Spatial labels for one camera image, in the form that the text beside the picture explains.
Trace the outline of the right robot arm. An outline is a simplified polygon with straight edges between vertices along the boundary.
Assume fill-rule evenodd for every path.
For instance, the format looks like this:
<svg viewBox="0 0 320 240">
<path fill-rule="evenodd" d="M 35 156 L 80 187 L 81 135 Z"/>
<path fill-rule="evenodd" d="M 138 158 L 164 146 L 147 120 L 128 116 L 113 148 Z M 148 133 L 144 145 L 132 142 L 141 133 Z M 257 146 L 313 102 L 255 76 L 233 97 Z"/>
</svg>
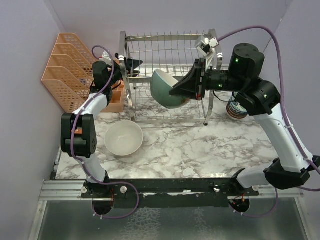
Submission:
<svg viewBox="0 0 320 240">
<path fill-rule="evenodd" d="M 286 113 L 282 112 L 281 94 L 276 86 L 259 77 L 265 56 L 249 43 L 233 48 L 228 70 L 205 69 L 196 59 L 189 73 L 169 92 L 172 96 L 200 100 L 205 91 L 235 92 L 238 102 L 268 136 L 278 157 L 265 167 L 239 170 L 229 189 L 240 196 L 248 188 L 272 185 L 279 190 L 302 187 L 310 171 L 320 166 L 319 156 L 312 155 L 297 137 Z"/>
</svg>

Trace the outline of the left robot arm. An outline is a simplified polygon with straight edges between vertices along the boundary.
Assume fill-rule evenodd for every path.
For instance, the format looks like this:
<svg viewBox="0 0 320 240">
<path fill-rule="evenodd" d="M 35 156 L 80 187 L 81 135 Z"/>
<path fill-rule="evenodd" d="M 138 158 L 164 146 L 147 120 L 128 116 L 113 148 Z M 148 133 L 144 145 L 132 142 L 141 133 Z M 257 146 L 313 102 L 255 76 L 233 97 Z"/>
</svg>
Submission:
<svg viewBox="0 0 320 240">
<path fill-rule="evenodd" d="M 108 107 L 113 97 L 113 85 L 123 79 L 120 64 L 104 51 L 92 64 L 93 82 L 87 100 L 72 113 L 61 117 L 60 147 L 74 158 L 86 175 L 84 187 L 103 198 L 111 190 L 110 178 L 96 155 L 97 134 L 95 119 Z"/>
</svg>

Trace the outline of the green patterned small bowl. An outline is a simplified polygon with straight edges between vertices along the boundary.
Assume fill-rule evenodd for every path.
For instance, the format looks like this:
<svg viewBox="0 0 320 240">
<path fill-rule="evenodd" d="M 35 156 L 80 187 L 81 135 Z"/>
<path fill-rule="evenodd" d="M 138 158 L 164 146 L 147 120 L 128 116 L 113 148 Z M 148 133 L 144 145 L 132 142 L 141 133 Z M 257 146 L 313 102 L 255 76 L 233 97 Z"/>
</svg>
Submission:
<svg viewBox="0 0 320 240">
<path fill-rule="evenodd" d="M 229 102 L 231 105 L 231 108 L 234 110 L 237 110 L 239 112 L 246 112 L 246 109 L 243 108 L 239 102 L 236 101 L 237 92 L 232 92 Z"/>
</svg>

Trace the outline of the large teal ceramic bowl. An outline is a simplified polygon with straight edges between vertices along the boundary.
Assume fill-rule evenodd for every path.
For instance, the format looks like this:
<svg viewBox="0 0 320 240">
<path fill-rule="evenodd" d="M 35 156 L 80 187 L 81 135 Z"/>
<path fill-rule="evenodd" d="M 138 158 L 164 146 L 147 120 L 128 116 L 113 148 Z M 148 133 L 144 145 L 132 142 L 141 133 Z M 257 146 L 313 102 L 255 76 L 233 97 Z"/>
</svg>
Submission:
<svg viewBox="0 0 320 240">
<path fill-rule="evenodd" d="M 172 96 L 169 91 L 178 83 L 178 80 L 166 72 L 156 69 L 150 80 L 150 92 L 154 100 L 167 109 L 177 109 L 191 100 L 181 96 Z"/>
</svg>

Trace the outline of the large cream ceramic bowl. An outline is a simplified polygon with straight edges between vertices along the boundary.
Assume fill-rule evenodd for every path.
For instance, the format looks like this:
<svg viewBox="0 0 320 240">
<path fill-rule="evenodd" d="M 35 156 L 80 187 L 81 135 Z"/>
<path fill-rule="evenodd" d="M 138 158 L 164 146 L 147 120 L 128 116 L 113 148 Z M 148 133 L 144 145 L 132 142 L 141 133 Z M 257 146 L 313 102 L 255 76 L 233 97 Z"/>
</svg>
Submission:
<svg viewBox="0 0 320 240">
<path fill-rule="evenodd" d="M 141 127 L 130 120 L 122 120 L 111 125 L 105 133 L 106 149 L 118 157 L 134 154 L 142 146 L 144 134 Z"/>
</svg>

